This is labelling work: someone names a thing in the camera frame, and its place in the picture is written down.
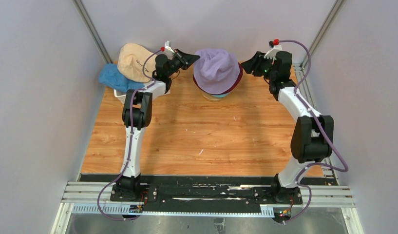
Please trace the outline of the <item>maroon bucket hat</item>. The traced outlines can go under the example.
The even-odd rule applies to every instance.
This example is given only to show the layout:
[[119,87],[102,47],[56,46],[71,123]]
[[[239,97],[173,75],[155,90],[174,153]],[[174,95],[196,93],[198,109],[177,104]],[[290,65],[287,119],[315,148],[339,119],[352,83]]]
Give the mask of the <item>maroon bucket hat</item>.
[[[239,75],[238,75],[238,77],[237,77],[235,83],[234,83],[229,89],[227,89],[225,92],[223,92],[223,93],[221,93],[221,94],[226,94],[226,93],[232,92],[232,91],[236,88],[236,86],[240,83],[240,81],[241,81],[241,79],[242,79],[242,77],[243,77],[243,68],[242,68],[242,66],[241,66],[240,63],[238,63],[238,67],[239,67]],[[196,78],[195,78],[194,76],[193,76],[192,78],[193,78],[193,82],[195,83],[195,85],[196,85],[201,91],[205,92],[205,91],[198,85],[198,83],[197,83],[197,81],[196,81]]]

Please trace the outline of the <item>lavender bucket hat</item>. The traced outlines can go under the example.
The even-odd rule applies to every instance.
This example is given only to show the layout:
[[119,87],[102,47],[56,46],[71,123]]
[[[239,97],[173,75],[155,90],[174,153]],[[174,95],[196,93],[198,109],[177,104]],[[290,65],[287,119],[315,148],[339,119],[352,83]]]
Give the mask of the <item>lavender bucket hat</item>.
[[216,48],[200,49],[195,54],[200,59],[194,63],[193,76],[205,92],[221,94],[235,83],[239,62],[234,54]]

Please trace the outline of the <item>beige cap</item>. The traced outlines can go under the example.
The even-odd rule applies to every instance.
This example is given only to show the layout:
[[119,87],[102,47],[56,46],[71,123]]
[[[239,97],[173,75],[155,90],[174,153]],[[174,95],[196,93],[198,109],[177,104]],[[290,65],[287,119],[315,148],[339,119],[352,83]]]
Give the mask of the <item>beige cap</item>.
[[127,43],[120,49],[117,68],[127,79],[147,83],[155,70],[156,57],[156,54],[139,44]]

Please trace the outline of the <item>blue hat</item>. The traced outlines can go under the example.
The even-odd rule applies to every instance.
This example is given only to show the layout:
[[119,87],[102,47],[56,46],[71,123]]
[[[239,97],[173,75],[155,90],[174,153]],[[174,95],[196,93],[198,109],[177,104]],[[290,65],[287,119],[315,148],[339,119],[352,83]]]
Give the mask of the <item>blue hat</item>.
[[98,75],[98,81],[103,85],[106,85],[123,93],[127,92],[130,89],[135,90],[145,87],[143,83],[127,79],[123,74],[119,72],[117,65],[113,63],[108,63],[104,65]]

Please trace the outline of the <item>turquoise bucket hat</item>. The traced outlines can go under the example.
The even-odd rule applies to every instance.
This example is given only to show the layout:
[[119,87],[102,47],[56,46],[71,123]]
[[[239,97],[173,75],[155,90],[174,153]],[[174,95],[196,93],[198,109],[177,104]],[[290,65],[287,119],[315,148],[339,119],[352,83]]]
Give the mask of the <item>turquoise bucket hat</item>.
[[211,95],[212,97],[215,97],[215,98],[224,98],[224,97],[226,97],[228,95],[228,93],[226,93],[226,94],[220,94],[220,95]]

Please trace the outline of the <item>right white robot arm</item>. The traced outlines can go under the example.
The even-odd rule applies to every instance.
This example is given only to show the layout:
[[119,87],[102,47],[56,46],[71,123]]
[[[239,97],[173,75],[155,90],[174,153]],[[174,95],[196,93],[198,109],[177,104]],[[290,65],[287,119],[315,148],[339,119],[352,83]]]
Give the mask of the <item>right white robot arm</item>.
[[263,77],[269,85],[273,97],[282,104],[295,120],[295,128],[290,142],[292,157],[286,167],[274,176],[268,195],[276,203],[297,200],[298,183],[311,163],[319,163],[332,153],[320,128],[333,135],[334,121],[324,116],[306,103],[296,90],[297,84],[290,78],[292,54],[278,51],[266,56],[257,51],[255,55],[242,62],[247,74]]

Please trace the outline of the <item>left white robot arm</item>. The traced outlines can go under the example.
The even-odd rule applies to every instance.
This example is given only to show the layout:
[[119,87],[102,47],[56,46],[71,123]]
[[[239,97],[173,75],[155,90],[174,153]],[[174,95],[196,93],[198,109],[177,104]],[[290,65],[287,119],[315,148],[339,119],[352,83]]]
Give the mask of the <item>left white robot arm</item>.
[[152,119],[152,103],[170,91],[171,76],[190,68],[199,55],[187,54],[179,49],[172,50],[172,57],[164,54],[165,48],[153,53],[155,68],[146,75],[150,83],[135,90],[128,90],[122,111],[126,127],[126,144],[123,165],[117,179],[113,181],[112,201],[139,201],[146,190],[141,186],[141,149],[146,128]]

